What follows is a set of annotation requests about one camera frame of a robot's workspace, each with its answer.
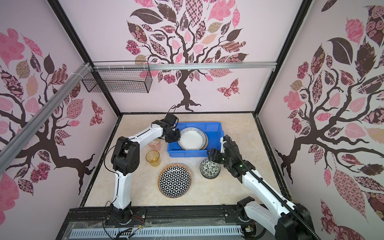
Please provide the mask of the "black striped white plate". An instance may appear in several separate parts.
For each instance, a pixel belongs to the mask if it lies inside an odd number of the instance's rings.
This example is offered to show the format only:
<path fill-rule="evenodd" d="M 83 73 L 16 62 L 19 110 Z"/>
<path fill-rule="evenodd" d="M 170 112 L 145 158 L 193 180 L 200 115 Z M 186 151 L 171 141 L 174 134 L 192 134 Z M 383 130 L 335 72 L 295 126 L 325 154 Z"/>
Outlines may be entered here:
<path fill-rule="evenodd" d="M 188 127 L 180 130 L 179 146 L 186 151 L 198 151 L 205 144 L 204 132 L 198 128 Z"/>

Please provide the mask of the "polka dot yellow-rimmed plate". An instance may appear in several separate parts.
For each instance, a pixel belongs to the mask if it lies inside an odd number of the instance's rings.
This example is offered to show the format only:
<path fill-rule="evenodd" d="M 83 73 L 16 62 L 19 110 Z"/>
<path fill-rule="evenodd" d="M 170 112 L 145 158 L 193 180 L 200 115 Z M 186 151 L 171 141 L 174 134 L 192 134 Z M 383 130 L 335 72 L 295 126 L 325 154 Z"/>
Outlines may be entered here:
<path fill-rule="evenodd" d="M 201 150 L 205 150 L 206 148 L 207 148 L 207 146 L 208 146 L 208 144 L 209 144 L 209 138 L 208 138 L 208 136 L 207 136 L 207 134 L 204 132 L 204 135 L 205 135 L 205 144 L 204 144 L 204 146 L 201 148 Z"/>

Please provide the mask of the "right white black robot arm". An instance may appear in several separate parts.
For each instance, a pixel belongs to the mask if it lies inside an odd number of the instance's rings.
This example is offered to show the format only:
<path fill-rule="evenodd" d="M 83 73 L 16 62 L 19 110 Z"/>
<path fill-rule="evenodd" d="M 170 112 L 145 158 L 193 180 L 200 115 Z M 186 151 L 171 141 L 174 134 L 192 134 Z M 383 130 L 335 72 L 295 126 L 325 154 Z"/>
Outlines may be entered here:
<path fill-rule="evenodd" d="M 256 170 L 242 158 L 239 147 L 228 135 L 221 138 L 220 149 L 207 151 L 208 159 L 223 165 L 241 184 L 262 201 L 250 198 L 239 203 L 240 219 L 253 220 L 275 236 L 277 240 L 318 240 L 311 214 L 300 204 L 294 204 L 278 193 Z"/>

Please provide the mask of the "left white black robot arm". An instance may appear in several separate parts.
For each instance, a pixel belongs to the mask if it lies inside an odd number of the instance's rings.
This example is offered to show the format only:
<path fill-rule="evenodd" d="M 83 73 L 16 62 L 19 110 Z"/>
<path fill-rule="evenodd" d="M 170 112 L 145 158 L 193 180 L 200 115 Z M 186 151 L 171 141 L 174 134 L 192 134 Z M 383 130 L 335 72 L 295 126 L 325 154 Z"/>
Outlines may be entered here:
<path fill-rule="evenodd" d="M 118 224 L 128 224 L 133 218 L 131 211 L 131 184 L 133 173 L 140 164 L 141 149 L 155 139 L 164 138 L 167 143 L 177 142 L 180 130 L 179 119 L 167 113 L 162 120 L 156 120 L 150 127 L 131 137 L 119 137 L 112 154 L 111 163 L 115 173 L 115 197 L 110 204 L 110 219 Z"/>

